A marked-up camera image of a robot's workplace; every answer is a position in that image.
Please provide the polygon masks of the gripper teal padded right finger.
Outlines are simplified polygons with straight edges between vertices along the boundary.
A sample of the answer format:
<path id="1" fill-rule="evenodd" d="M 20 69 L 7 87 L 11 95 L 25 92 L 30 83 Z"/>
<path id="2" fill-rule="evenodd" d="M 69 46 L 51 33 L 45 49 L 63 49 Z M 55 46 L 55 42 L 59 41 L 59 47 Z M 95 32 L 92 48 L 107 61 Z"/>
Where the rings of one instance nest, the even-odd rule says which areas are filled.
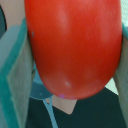
<path id="1" fill-rule="evenodd" d="M 128 128 L 128 27 L 122 26 L 123 40 L 119 66 L 114 81 L 119 96 L 119 103 Z"/>

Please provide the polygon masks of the gripper teal padded left finger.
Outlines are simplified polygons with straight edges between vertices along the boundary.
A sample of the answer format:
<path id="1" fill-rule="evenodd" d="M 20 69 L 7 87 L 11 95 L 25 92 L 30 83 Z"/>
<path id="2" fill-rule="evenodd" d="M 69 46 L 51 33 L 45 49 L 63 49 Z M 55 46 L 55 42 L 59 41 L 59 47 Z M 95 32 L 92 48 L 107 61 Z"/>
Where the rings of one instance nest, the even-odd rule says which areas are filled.
<path id="1" fill-rule="evenodd" d="M 0 39 L 0 128 L 25 128 L 34 60 L 26 21 Z"/>

